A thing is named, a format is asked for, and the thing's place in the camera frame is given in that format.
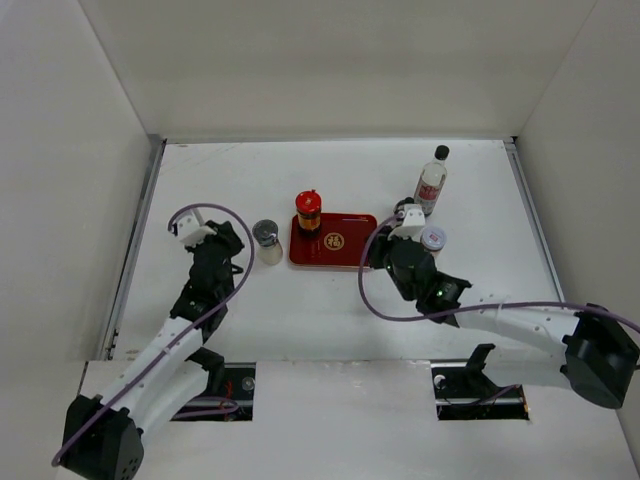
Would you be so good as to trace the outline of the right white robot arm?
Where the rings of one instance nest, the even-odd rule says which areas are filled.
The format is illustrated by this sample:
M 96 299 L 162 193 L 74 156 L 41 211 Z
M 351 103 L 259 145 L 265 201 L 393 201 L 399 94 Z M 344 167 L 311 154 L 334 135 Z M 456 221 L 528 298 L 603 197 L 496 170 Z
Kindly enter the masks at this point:
M 414 303 L 417 320 L 529 346 L 524 353 L 493 343 L 477 346 L 463 373 L 471 393 L 483 396 L 498 385 L 532 384 L 570 389 L 606 409 L 623 406 L 639 362 L 630 321 L 593 304 L 482 296 L 469 281 L 439 271 L 433 255 L 409 238 L 374 234 L 365 255 L 370 267 L 384 270 L 401 297 Z

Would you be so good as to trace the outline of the red-capped sauce jar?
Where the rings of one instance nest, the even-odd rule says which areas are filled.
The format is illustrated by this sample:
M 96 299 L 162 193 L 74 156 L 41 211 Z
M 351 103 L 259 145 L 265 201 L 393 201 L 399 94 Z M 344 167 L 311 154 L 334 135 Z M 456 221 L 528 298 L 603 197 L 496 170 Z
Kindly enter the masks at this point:
M 300 192 L 295 198 L 299 230 L 304 234 L 315 234 L 321 226 L 322 199 L 314 190 Z

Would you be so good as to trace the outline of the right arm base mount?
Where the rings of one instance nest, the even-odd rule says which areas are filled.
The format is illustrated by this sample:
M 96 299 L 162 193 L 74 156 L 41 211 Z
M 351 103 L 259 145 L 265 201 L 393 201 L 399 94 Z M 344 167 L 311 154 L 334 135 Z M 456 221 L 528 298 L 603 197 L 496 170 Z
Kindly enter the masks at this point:
M 430 364 L 440 421 L 529 420 L 521 385 L 498 386 L 485 374 L 493 344 L 480 344 L 466 360 Z

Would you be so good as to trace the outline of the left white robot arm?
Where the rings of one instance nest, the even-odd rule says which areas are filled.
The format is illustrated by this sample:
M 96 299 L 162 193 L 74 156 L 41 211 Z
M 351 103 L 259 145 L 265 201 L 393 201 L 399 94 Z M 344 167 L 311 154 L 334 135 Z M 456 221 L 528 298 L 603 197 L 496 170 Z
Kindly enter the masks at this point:
M 52 464 L 84 479 L 132 479 L 145 443 L 192 398 L 224 387 L 224 359 L 206 349 L 249 271 L 233 259 L 244 243 L 230 222 L 174 221 L 173 233 L 192 255 L 188 280 L 156 337 L 100 393 L 69 405 L 62 445 Z

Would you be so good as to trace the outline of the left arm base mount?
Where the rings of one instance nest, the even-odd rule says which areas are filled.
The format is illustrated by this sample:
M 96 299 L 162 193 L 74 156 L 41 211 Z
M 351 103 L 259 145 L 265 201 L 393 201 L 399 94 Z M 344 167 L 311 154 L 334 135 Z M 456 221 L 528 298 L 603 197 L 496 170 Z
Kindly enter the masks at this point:
M 256 364 L 225 365 L 219 381 L 190 400 L 172 418 L 178 422 L 248 422 L 253 420 Z

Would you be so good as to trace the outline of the black-capped white bottle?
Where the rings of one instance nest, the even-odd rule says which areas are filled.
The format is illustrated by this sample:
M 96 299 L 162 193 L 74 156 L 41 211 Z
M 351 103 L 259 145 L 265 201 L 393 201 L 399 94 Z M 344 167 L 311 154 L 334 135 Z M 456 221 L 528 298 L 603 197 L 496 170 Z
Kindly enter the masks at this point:
M 406 197 L 395 204 L 393 207 L 393 214 L 398 216 L 401 212 L 405 210 L 406 205 L 413 205 L 414 199 L 412 197 Z

